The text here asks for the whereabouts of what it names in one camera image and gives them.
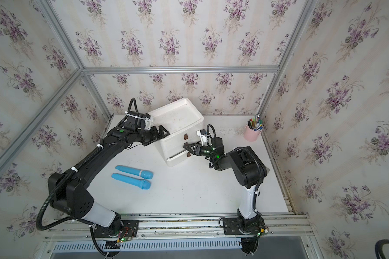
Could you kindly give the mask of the blue toy microphone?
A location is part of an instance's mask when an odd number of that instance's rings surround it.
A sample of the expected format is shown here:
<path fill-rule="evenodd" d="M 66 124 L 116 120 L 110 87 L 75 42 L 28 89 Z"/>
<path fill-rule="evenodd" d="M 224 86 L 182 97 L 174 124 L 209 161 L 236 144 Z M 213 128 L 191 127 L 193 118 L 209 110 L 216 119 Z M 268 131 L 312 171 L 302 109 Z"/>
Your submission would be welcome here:
<path fill-rule="evenodd" d="M 123 173 L 128 173 L 132 175 L 139 176 L 143 179 L 152 179 L 153 178 L 153 173 L 150 171 L 142 170 L 142 169 L 137 169 L 133 167 L 127 167 L 127 166 L 116 166 L 115 169 L 117 169 L 120 172 Z"/>
<path fill-rule="evenodd" d="M 139 187 L 142 190 L 149 190 L 151 187 L 151 183 L 147 180 L 136 179 L 136 178 L 128 177 L 128 176 L 121 175 L 121 174 L 112 174 L 111 177 L 115 180 L 125 182 L 125 183 L 128 183 L 130 185 Z"/>

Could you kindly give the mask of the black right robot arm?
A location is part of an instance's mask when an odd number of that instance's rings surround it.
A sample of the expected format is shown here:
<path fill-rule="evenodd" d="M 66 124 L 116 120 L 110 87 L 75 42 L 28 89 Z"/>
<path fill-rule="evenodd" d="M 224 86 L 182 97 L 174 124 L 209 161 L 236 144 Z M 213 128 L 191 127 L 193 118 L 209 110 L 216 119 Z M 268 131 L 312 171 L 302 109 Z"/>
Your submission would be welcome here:
<path fill-rule="evenodd" d="M 259 189 L 268 174 L 268 168 L 249 146 L 237 147 L 226 153 L 223 139 L 216 136 L 215 128 L 208 124 L 206 129 L 197 131 L 200 141 L 185 143 L 183 148 L 195 156 L 203 156 L 209 168 L 217 171 L 232 169 L 238 183 L 245 188 L 244 201 L 237 210 L 237 224 L 243 233 L 253 227 L 262 227 L 261 213 L 256 202 Z"/>

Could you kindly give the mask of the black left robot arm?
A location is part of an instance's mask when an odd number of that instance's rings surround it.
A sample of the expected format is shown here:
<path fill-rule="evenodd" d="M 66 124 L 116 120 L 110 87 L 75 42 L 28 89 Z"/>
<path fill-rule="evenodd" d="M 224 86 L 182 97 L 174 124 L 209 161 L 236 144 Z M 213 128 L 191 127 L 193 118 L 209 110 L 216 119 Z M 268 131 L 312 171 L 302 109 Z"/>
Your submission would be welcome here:
<path fill-rule="evenodd" d="M 48 179 L 49 196 L 38 212 L 36 229 L 45 231 L 61 223 L 77 220 L 98 225 L 110 236 L 120 233 L 121 216 L 98 204 L 88 191 L 97 174 L 118 154 L 135 142 L 148 146 L 164 139 L 170 132 L 162 125 L 155 126 L 148 113 L 140 113 L 132 98 L 125 117 L 102 138 L 84 159 Z"/>

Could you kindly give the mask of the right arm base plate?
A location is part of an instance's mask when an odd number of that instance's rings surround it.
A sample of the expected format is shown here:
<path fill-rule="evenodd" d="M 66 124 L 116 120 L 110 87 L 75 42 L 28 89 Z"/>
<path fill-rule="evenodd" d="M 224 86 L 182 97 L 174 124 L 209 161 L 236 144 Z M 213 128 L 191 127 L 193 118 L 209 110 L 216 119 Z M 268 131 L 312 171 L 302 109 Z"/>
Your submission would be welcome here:
<path fill-rule="evenodd" d="M 223 228 L 224 235 L 254 235 L 261 237 L 269 231 L 265 225 L 264 219 L 257 215 L 251 219 L 220 218 L 219 226 Z"/>

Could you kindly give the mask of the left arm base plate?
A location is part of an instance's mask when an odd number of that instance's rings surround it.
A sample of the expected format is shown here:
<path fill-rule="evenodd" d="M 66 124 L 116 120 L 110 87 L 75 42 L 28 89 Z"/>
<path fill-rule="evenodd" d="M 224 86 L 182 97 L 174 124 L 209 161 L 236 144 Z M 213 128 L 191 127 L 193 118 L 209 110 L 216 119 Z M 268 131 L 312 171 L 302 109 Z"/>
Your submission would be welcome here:
<path fill-rule="evenodd" d="M 139 220 L 121 220 L 113 222 L 109 227 L 97 225 L 94 228 L 95 238 L 116 238 L 129 240 L 137 236 Z"/>

